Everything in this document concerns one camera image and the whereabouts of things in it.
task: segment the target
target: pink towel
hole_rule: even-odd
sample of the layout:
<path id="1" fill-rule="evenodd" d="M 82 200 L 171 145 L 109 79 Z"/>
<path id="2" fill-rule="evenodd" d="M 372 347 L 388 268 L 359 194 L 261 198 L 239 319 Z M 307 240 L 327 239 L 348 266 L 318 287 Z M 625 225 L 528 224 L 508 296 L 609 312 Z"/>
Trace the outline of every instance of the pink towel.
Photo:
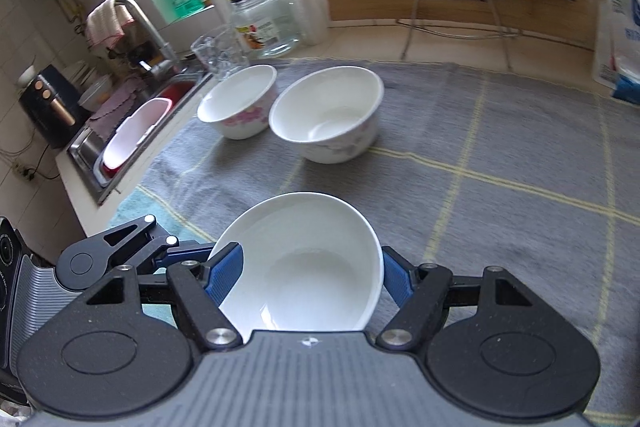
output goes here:
<path id="1" fill-rule="evenodd" d="M 102 104 L 94 114 L 89 117 L 88 124 L 94 133 L 102 140 L 107 141 L 113 131 L 119 126 L 136 101 L 136 93 L 145 89 L 146 84 L 137 75 L 131 75 L 111 95 L 109 100 Z"/>
<path id="2" fill-rule="evenodd" d="M 95 8 L 86 20 L 86 29 L 92 46 L 103 44 L 113 48 L 124 36 L 123 27 L 133 22 L 124 6 L 116 6 L 115 0 L 106 0 Z"/>

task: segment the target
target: bowl with pink floral pattern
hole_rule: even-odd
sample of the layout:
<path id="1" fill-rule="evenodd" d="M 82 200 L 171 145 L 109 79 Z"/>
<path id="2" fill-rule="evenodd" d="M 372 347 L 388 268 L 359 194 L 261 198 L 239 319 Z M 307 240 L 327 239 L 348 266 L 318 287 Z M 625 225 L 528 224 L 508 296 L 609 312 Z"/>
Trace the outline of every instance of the bowl with pink floral pattern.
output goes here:
<path id="1" fill-rule="evenodd" d="M 276 75 L 266 64 L 232 74 L 203 98 L 198 118 L 232 140 L 258 134 L 269 126 L 269 111 L 278 97 Z"/>

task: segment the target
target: white ceramic bowl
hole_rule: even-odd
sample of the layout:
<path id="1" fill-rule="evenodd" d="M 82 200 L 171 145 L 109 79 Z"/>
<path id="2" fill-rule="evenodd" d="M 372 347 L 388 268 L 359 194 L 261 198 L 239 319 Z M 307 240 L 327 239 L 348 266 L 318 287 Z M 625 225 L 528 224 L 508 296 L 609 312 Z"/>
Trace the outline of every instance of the white ceramic bowl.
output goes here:
<path id="1" fill-rule="evenodd" d="M 198 118 L 233 140 L 249 138 L 269 126 L 269 110 L 278 95 L 273 66 L 251 66 L 211 89 L 198 106 Z"/>
<path id="2" fill-rule="evenodd" d="M 238 217 L 212 255 L 231 241 L 244 269 L 220 309 L 245 341 L 253 330 L 366 326 L 382 289 L 382 250 L 350 204 L 315 192 L 276 196 Z"/>
<path id="3" fill-rule="evenodd" d="M 111 77 L 105 74 L 98 78 L 82 94 L 78 103 L 87 111 L 96 112 L 111 96 Z"/>
<path id="4" fill-rule="evenodd" d="M 107 169 L 117 171 L 171 107 L 172 102 L 168 98 L 152 98 L 126 118 L 104 149 L 102 163 Z"/>
<path id="5" fill-rule="evenodd" d="M 385 86 L 373 71 L 338 66 L 301 78 L 271 108 L 271 130 L 318 163 L 346 162 L 378 135 Z"/>

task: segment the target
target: stainless steel sink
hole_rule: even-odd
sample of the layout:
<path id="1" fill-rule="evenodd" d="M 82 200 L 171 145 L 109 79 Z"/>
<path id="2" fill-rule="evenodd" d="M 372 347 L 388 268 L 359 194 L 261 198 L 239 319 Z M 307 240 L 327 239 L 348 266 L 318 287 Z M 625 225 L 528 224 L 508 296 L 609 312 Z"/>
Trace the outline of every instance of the stainless steel sink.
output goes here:
<path id="1" fill-rule="evenodd" d="M 199 92 L 207 80 L 209 80 L 210 74 L 205 73 L 200 68 L 190 68 L 189 73 L 176 74 L 167 82 L 162 84 L 154 95 L 157 96 L 162 90 L 171 86 L 176 82 L 190 81 L 194 82 L 193 87 L 179 100 L 179 102 L 172 108 L 172 110 L 156 125 L 156 127 L 148 134 L 145 140 L 137 147 L 134 153 L 129 159 L 122 165 L 113 178 L 108 178 L 100 168 L 102 163 L 102 153 L 107 145 L 92 129 L 85 125 L 80 132 L 76 135 L 71 145 L 68 147 L 68 155 L 71 156 L 71 160 L 76 166 L 84 185 L 88 188 L 92 197 L 97 204 L 102 204 L 111 191 L 118 186 L 123 176 L 127 173 L 130 166 L 140 157 L 140 155 L 147 149 L 152 140 L 158 136 L 158 134 L 164 129 L 172 118 L 180 111 L 184 105 L 193 98 L 193 96 Z M 148 100 L 149 96 L 144 94 L 140 95 L 139 103 L 142 104 Z"/>

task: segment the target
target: red bowl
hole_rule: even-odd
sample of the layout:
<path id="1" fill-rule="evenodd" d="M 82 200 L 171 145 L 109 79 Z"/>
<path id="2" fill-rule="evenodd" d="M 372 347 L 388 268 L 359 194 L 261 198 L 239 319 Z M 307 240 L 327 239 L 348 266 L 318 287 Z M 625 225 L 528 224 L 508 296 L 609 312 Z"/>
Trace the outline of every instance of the red bowl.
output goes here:
<path id="1" fill-rule="evenodd" d="M 173 107 L 175 107 L 180 99 L 187 94 L 195 84 L 196 83 L 192 80 L 180 80 L 179 82 L 174 82 L 171 86 L 164 88 L 158 96 L 161 98 L 168 98 L 173 102 Z"/>
<path id="2" fill-rule="evenodd" d="M 108 178 L 113 178 L 120 170 L 120 167 L 118 167 L 117 169 L 110 169 L 103 162 L 100 162 L 100 168 L 102 169 L 102 173 Z"/>

